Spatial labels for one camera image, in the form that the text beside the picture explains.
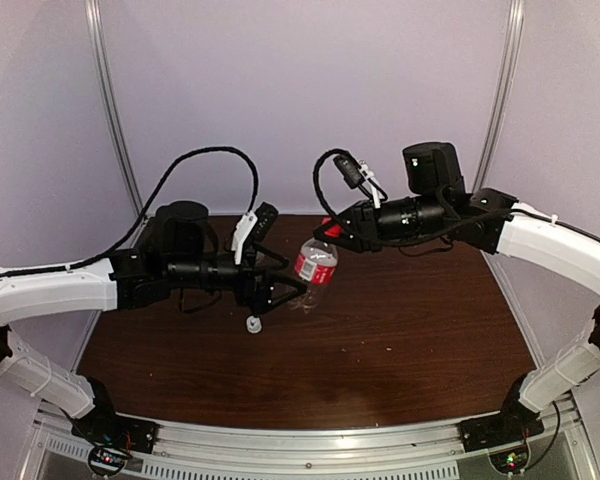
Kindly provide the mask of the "red soda bottle cap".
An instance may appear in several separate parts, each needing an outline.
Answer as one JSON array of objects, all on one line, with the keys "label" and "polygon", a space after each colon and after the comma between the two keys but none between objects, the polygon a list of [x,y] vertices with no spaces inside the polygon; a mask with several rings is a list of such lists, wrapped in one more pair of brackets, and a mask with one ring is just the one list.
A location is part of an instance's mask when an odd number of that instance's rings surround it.
[{"label": "red soda bottle cap", "polygon": [[322,220],[323,235],[327,238],[339,238],[342,233],[342,227],[335,223],[330,217]]}]

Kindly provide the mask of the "clear plastic bottle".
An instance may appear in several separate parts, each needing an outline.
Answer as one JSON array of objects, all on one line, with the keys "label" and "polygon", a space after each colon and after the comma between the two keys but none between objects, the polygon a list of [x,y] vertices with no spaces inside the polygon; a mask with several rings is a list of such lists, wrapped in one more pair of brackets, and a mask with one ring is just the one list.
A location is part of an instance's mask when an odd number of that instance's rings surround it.
[{"label": "clear plastic bottle", "polygon": [[287,304],[288,309],[309,314],[323,302],[326,291],[327,287],[324,285],[307,283],[305,293],[290,300]]}]

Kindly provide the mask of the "red label soda bottle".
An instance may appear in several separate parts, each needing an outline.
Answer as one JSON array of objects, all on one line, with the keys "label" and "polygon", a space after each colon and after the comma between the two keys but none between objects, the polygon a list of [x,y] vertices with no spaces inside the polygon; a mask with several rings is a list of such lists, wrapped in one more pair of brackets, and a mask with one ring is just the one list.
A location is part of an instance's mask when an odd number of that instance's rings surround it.
[{"label": "red label soda bottle", "polygon": [[294,272],[305,284],[324,285],[328,290],[338,263],[339,256],[334,245],[309,239],[300,248]]}]

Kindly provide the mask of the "white bottle cap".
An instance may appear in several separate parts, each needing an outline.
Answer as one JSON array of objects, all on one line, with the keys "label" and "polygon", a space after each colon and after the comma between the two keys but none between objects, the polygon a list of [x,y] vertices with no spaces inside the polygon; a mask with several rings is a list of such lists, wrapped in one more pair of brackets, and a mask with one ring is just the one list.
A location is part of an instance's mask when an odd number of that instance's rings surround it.
[{"label": "white bottle cap", "polygon": [[258,334],[262,331],[261,319],[257,316],[249,316],[246,319],[246,329],[250,334]]}]

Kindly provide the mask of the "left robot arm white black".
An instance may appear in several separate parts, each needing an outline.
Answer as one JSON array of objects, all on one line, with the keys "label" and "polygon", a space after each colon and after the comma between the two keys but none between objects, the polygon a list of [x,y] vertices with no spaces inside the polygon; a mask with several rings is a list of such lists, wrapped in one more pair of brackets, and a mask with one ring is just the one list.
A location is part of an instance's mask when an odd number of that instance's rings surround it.
[{"label": "left robot arm white black", "polygon": [[106,387],[31,349],[11,324],[67,312],[141,309],[175,290],[228,291],[253,316],[264,315],[306,291],[283,274],[287,260],[260,244],[277,216],[268,203],[244,214],[229,251],[222,253],[207,207],[176,201],[156,211],[130,249],[116,248],[74,266],[0,268],[0,376],[83,421],[101,443],[117,442],[124,424]]}]

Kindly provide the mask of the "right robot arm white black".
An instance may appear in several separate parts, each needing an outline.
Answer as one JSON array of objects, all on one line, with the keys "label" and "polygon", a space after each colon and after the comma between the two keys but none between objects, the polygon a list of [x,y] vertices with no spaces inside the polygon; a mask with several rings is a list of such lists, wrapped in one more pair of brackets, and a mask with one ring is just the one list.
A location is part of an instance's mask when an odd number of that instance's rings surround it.
[{"label": "right robot arm white black", "polygon": [[[347,150],[334,148],[314,164],[312,183],[328,214],[314,237],[330,227],[341,232],[333,244],[356,253],[411,248],[434,240],[462,242],[484,253],[524,260],[565,277],[600,297],[600,237],[543,214],[504,192],[465,188],[455,147],[425,142],[403,149],[410,196],[385,200],[381,189],[341,213],[328,203],[321,169],[332,159],[351,189],[374,181],[368,167]],[[510,390],[492,430],[515,440],[552,401],[600,371],[600,304],[593,326],[584,330],[548,364],[524,375]]]}]

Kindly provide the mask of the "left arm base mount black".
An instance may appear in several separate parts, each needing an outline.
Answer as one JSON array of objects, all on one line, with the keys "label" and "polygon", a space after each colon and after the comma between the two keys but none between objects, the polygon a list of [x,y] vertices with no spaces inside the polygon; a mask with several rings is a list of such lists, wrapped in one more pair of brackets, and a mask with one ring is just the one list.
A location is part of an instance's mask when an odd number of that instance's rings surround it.
[{"label": "left arm base mount black", "polygon": [[71,433],[94,446],[116,448],[125,452],[151,454],[158,434],[158,424],[116,414],[113,419],[74,419],[68,417]]}]

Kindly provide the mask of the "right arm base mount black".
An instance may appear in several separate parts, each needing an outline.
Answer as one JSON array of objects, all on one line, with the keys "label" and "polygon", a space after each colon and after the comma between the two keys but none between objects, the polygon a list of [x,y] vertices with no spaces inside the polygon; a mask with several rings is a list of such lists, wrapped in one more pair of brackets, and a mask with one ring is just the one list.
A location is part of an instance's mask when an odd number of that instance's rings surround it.
[{"label": "right arm base mount black", "polygon": [[502,412],[463,420],[458,430],[464,451],[474,452],[511,443],[520,443],[529,436],[544,432],[542,421],[535,417],[520,419]]}]

